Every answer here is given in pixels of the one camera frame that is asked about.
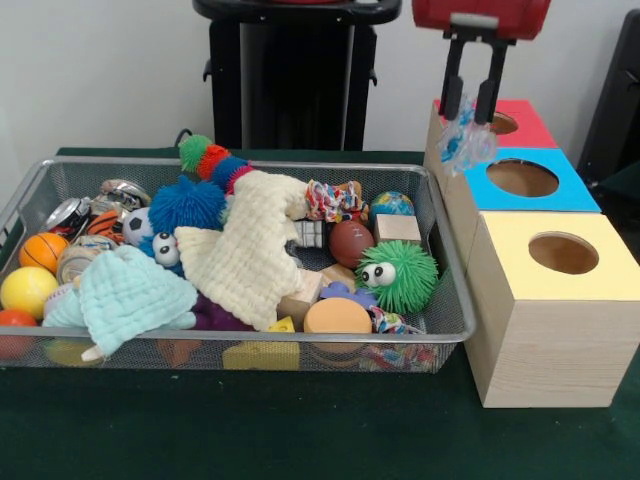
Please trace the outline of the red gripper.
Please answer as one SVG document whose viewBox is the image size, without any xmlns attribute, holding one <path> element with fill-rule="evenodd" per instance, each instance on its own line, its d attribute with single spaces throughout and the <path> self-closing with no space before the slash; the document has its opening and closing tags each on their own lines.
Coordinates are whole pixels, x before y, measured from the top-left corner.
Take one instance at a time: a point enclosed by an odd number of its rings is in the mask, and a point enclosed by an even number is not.
<svg viewBox="0 0 640 480">
<path fill-rule="evenodd" d="M 474 121 L 491 123 L 508 45 L 534 40 L 549 7 L 549 0 L 413 1 L 415 25 L 441 31 L 450 41 L 439 114 L 445 119 L 455 119 L 458 114 L 464 86 L 459 69 L 465 42 L 487 43 L 492 44 L 491 63 L 488 77 L 479 86 Z"/>
</svg>

